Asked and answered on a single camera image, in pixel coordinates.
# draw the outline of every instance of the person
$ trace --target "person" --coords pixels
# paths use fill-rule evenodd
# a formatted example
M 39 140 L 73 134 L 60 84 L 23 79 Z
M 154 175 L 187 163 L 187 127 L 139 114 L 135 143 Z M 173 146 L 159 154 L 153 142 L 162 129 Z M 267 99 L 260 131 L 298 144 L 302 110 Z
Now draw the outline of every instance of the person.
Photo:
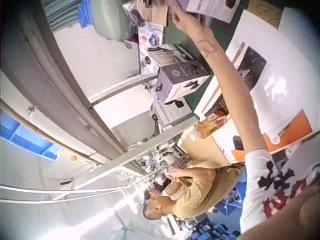
M 234 189 L 242 173 L 240 165 L 215 168 L 211 160 L 195 160 L 188 168 L 171 169 L 169 175 L 177 184 L 176 189 L 167 194 L 155 194 L 145 201 L 144 217 L 151 221 L 167 215 L 188 219 L 207 213 Z
M 175 0 L 169 6 L 176 27 L 193 40 L 217 77 L 244 146 L 247 191 L 241 239 L 312 239 L 319 234 L 315 226 L 320 225 L 319 136 L 306 143 L 308 155 L 297 150 L 299 157 L 278 170 L 261 133 L 250 91 L 213 31 L 184 12 Z

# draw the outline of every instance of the metal pole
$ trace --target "metal pole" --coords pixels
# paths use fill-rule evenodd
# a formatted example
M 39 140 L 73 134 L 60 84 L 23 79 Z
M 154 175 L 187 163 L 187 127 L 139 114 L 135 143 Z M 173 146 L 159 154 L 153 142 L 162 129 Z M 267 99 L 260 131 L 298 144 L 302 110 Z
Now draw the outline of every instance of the metal pole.
M 115 169 L 122 167 L 133 160 L 144 156 L 145 154 L 149 153 L 152 151 L 154 148 L 157 146 L 171 140 L 172 138 L 176 137 L 177 135 L 183 133 L 185 130 L 191 128 L 195 124 L 199 122 L 199 118 L 194 115 L 191 118 L 185 120 L 184 122 L 178 124 L 177 126 L 174 126 L 164 133 L 162 133 L 159 136 L 156 136 L 149 141 L 145 142 L 144 144 L 134 148 L 131 151 L 126 152 L 125 154 L 121 155 L 117 159 L 108 162 L 106 165 L 96 169 L 94 172 L 91 172 L 87 175 L 84 175 L 75 181 L 75 190 L 84 188 L 85 186 L 88 186 L 89 184 L 92 184 L 96 182 L 99 179 L 104 178 L 111 172 L 113 172 Z M 59 200 L 67 196 L 68 193 L 62 194 L 60 196 L 56 196 L 54 200 Z
M 121 94 L 129 89 L 132 89 L 136 86 L 139 86 L 141 84 L 148 83 L 152 80 L 155 80 L 158 78 L 157 73 L 148 74 L 148 75 L 138 75 L 135 77 L 131 77 L 123 82 L 120 82 L 119 84 L 113 86 L 103 94 L 103 96 L 99 99 L 95 99 L 93 103 L 91 104 L 93 107 L 104 102 L 107 99 L 110 99 L 118 94 Z

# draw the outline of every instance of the white poster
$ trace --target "white poster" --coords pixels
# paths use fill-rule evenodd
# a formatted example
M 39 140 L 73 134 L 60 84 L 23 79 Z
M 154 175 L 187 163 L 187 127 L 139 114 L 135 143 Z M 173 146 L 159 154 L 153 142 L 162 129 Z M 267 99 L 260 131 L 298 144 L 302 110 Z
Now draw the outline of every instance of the white poster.
M 226 54 L 250 89 L 271 153 L 319 131 L 320 74 L 290 39 L 245 11 Z M 195 110 L 202 121 L 220 96 L 214 77 Z M 229 159 L 244 161 L 232 119 L 212 136 Z

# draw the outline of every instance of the cardboard box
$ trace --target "cardboard box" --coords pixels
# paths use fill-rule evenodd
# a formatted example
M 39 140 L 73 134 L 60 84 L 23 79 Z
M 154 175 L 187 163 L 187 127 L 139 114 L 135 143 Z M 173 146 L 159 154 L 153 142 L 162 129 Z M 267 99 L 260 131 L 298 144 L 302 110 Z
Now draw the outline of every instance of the cardboard box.
M 160 70 L 155 91 L 159 100 L 167 104 L 194 93 L 210 77 L 197 60 L 167 65 Z
M 157 116 L 161 128 L 165 128 L 182 123 L 192 115 L 192 110 L 186 100 L 180 98 L 172 104 L 163 104 L 159 100 L 154 100 L 151 113 Z
M 159 67 L 187 63 L 194 61 L 195 58 L 184 50 L 178 44 L 165 44 L 148 49 L 148 54 L 151 60 Z
M 180 147 L 192 160 L 197 162 L 211 161 L 215 163 L 216 169 L 231 165 L 211 136 L 193 141 L 189 134 L 182 140 Z

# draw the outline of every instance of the headphones box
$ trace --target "headphones box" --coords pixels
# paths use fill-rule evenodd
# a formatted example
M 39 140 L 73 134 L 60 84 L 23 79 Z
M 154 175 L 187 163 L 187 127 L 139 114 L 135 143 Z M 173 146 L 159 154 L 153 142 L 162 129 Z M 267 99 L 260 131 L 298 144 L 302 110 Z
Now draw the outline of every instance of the headphones box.
M 197 60 L 166 65 L 160 69 L 155 92 L 162 103 L 168 104 L 196 92 L 210 77 Z

